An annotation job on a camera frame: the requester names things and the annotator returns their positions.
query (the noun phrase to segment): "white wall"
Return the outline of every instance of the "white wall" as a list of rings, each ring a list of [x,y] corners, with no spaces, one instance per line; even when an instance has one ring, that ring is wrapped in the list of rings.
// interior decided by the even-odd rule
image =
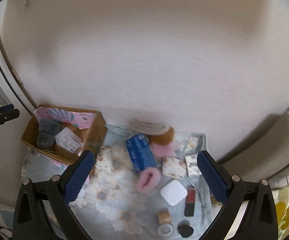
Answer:
[[[36,104],[206,131],[215,159],[289,107],[289,0],[8,0],[6,55]]]

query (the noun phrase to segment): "pink paper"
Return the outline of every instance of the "pink paper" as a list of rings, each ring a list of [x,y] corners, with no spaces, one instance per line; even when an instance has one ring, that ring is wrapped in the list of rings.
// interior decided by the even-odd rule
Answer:
[[[63,109],[44,106],[40,106],[33,113],[38,122],[40,122],[42,118],[46,118],[55,122],[70,123],[79,129],[86,129],[91,127],[92,122],[96,116],[95,113],[70,112]]]

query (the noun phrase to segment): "red lipstick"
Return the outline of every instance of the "red lipstick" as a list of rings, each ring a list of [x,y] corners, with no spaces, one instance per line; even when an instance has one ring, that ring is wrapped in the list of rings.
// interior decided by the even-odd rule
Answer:
[[[185,217],[193,217],[195,211],[196,191],[194,188],[188,189],[186,198]]]

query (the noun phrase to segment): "tape roll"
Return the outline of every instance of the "tape roll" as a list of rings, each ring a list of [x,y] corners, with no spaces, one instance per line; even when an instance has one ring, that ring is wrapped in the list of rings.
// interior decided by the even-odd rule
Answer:
[[[168,237],[171,236],[173,233],[173,226],[172,224],[165,224],[165,225],[160,225],[157,229],[158,235],[161,237]]]

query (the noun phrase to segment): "brown fuzzy object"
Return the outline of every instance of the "brown fuzzy object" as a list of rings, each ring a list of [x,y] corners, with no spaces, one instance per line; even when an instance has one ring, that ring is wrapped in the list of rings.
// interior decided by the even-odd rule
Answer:
[[[168,132],[166,132],[163,135],[149,135],[149,141],[150,143],[156,143],[159,145],[168,145],[172,142],[173,136],[175,135],[175,130],[170,127]]]

